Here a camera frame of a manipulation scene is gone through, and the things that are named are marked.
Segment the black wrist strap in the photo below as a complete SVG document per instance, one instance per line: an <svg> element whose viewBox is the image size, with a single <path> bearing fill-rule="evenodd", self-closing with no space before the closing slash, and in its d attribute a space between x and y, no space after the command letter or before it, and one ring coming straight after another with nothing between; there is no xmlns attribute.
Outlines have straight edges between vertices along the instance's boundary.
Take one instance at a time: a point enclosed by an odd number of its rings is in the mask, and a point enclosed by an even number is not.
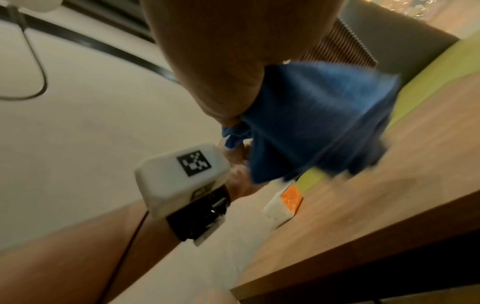
<svg viewBox="0 0 480 304"><path fill-rule="evenodd" d="M197 239L226 214L230 203L229 192L223 185L167 216L166 220L181 241Z"/></svg>

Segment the wrist-mounted device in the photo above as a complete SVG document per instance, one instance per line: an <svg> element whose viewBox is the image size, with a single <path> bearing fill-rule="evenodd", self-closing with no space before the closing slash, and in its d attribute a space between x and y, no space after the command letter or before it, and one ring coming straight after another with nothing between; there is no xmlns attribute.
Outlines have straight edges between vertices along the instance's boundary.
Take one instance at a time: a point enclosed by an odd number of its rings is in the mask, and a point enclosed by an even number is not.
<svg viewBox="0 0 480 304"><path fill-rule="evenodd" d="M203 144L147 159L135 178L152 217L166 218L180 240L198 246L225 221L229 171L218 148Z"/></svg>

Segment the gray cord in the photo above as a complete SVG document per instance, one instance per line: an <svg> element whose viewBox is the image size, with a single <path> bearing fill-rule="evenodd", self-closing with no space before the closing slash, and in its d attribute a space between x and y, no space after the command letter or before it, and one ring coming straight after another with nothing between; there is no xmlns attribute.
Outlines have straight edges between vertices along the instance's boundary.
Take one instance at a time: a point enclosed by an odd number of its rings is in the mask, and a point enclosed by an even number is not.
<svg viewBox="0 0 480 304"><path fill-rule="evenodd" d="M19 12L17 7L8 6L7 8L10 12L10 16L12 18L12 21L14 21L20 27L21 33L23 34L23 37L25 38L26 44L27 44L28 48L30 49L30 52L33 55L33 58L35 59L35 62L37 64L38 68L40 69L41 76L43 78L43 86L40 89L40 91L38 91L38 92L36 92L32 95L28 95L28 96L12 97L12 96L2 96L2 95L0 95L0 101L24 101L24 100L33 99L35 97L43 95L43 93L45 93L47 91L47 89L49 88L49 81L48 81L48 78L47 78L47 74L45 73L44 66L41 63L41 61L39 59L39 56L35 52L35 49L33 48L32 44L30 42L30 39L28 38L28 36L25 33L25 30L27 29L27 23L25 22L25 19L23 18L23 15Z"/></svg>

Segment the blue fabric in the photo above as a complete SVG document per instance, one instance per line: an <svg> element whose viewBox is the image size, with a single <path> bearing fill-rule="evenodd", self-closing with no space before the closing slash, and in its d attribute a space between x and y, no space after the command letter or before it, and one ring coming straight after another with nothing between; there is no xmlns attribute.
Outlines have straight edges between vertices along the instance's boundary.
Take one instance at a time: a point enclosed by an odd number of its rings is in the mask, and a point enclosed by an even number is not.
<svg viewBox="0 0 480 304"><path fill-rule="evenodd" d="M399 78L354 66L290 63L265 69L260 93L223 128L225 146L253 138L253 181L295 178L311 167L330 175L358 174L386 151L380 137L398 94Z"/></svg>

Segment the brown ribbed fabric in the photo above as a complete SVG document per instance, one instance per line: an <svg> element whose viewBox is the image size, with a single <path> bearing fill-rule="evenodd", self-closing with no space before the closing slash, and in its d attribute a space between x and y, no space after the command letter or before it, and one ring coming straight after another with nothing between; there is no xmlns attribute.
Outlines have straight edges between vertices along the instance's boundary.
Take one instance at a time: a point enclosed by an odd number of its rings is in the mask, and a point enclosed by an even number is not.
<svg viewBox="0 0 480 304"><path fill-rule="evenodd" d="M326 61L374 68L377 61L350 28L337 19L329 34L310 49L301 61Z"/></svg>

